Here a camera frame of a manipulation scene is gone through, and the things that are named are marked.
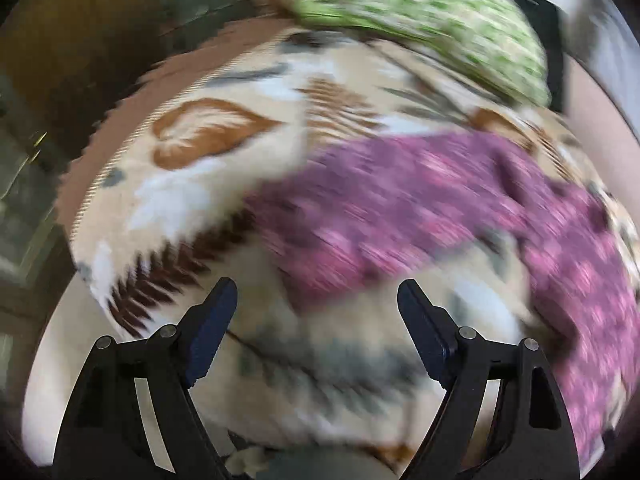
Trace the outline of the purple pink floral cloth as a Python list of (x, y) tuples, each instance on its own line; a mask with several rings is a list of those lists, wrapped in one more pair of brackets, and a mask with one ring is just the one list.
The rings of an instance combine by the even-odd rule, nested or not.
[(554, 374), (589, 460), (616, 386), (639, 378), (639, 308), (599, 197), (489, 133), (335, 145), (248, 202), (296, 309), (423, 269), (477, 237), (514, 238), (535, 311), (562, 337)]

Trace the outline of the beige leaf pattern blanket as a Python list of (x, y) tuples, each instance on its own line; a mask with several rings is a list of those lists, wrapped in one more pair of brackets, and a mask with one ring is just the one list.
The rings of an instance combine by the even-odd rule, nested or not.
[[(426, 55), (387, 40), (288, 27), (189, 84), (129, 133), (82, 201), (70, 249), (122, 339), (175, 323), (216, 281), (238, 306), (195, 399), (228, 430), (227, 466), (264, 476), (296, 446), (358, 448), (403, 472), (444, 398), (425, 373), (396, 306), (412, 278), (459, 325), (490, 340), (537, 339), (549, 359), (562, 337), (535, 311), (514, 238), (492, 231), (400, 278), (296, 309), (248, 202), (335, 145), (380, 136), (482, 132), (501, 136), (555, 181), (603, 200), (623, 246), (634, 226), (582, 149), (566, 116), (511, 106)], [(593, 470), (634, 387), (616, 386)]]

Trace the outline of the green white checked pillow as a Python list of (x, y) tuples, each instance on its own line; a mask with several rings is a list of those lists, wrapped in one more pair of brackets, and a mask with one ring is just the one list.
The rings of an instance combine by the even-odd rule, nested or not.
[(547, 55), (513, 0), (293, 0), (293, 10), (312, 24), (363, 27), (420, 42), (516, 102), (551, 102)]

